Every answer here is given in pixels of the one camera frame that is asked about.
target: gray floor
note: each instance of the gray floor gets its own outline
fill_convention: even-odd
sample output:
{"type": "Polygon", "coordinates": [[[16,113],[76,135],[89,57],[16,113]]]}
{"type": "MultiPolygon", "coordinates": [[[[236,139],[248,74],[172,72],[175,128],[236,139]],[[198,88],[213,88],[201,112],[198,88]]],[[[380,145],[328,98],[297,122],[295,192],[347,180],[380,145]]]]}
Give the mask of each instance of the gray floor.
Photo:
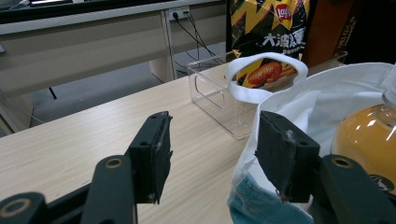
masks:
{"type": "MultiPolygon", "coordinates": [[[[215,54],[225,52],[225,43],[208,46],[215,54]]],[[[178,77],[187,75],[187,63],[210,57],[207,49],[193,49],[175,55],[178,77]]],[[[101,105],[123,96],[162,84],[151,74],[149,63],[136,64],[110,73],[52,87],[57,99],[44,89],[27,94],[34,106],[31,127],[101,105]]],[[[0,137],[5,134],[0,130],[0,137]]]]}

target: bottle cap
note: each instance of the bottle cap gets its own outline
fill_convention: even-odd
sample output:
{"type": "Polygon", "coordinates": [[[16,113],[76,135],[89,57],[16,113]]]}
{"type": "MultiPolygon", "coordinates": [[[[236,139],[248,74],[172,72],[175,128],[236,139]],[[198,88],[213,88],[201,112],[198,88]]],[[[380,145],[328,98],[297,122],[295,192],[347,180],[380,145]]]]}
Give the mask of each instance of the bottle cap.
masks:
{"type": "Polygon", "coordinates": [[[390,70],[389,76],[392,76],[392,78],[384,95],[391,104],[396,105],[396,64],[390,70]]]}

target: light wood tabletop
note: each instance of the light wood tabletop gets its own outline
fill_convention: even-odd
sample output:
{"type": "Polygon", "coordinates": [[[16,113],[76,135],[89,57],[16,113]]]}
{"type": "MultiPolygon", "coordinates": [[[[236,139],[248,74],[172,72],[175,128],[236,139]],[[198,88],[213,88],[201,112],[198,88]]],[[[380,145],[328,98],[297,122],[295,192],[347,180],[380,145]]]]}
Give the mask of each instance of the light wood tabletop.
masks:
{"type": "Polygon", "coordinates": [[[160,204],[138,205],[139,223],[232,223],[227,198],[247,139],[194,105],[189,89],[183,77],[0,138],[0,201],[39,191],[49,203],[90,183],[97,162],[123,154],[148,116],[169,111],[170,174],[160,204]]]}

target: metal leg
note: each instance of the metal leg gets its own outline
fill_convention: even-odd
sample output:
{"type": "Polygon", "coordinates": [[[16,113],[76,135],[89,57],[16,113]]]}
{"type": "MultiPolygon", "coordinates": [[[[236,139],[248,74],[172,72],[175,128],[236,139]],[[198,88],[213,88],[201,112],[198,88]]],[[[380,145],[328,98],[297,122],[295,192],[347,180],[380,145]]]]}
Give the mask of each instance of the metal leg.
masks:
{"type": "Polygon", "coordinates": [[[54,100],[58,99],[55,95],[55,92],[53,92],[52,87],[49,87],[50,93],[52,94],[52,97],[54,100]]]}

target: transparent plastic box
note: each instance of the transparent plastic box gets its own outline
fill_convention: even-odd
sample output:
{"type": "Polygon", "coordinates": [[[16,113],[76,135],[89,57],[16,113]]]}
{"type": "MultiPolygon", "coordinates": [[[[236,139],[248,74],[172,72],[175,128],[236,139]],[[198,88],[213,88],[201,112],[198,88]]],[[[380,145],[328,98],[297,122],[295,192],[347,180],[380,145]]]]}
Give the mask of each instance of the transparent plastic box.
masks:
{"type": "MultiPolygon", "coordinates": [[[[347,53],[309,68],[308,75],[343,64],[347,53]]],[[[235,100],[227,90],[227,63],[234,60],[232,52],[187,64],[191,100],[203,109],[235,139],[249,136],[257,105],[235,100]]]]}

